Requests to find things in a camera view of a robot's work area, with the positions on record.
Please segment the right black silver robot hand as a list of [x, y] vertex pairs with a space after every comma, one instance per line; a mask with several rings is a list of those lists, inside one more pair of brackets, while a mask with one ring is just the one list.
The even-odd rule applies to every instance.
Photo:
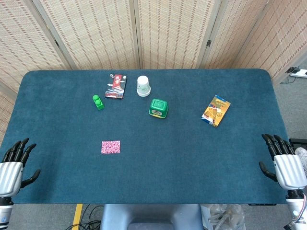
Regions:
[[285, 190], [300, 190], [307, 186], [307, 176], [303, 164], [294, 147], [278, 135], [262, 134], [275, 172], [269, 172], [263, 162], [259, 162], [262, 173], [277, 182]]

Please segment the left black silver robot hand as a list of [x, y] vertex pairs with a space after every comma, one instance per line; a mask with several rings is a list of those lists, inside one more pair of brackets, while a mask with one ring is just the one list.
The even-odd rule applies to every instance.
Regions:
[[37, 169], [33, 176], [23, 180], [23, 171], [31, 151], [36, 144], [26, 146], [29, 139], [17, 141], [9, 148], [0, 162], [0, 197], [13, 197], [20, 189], [32, 184], [40, 175], [41, 170]]

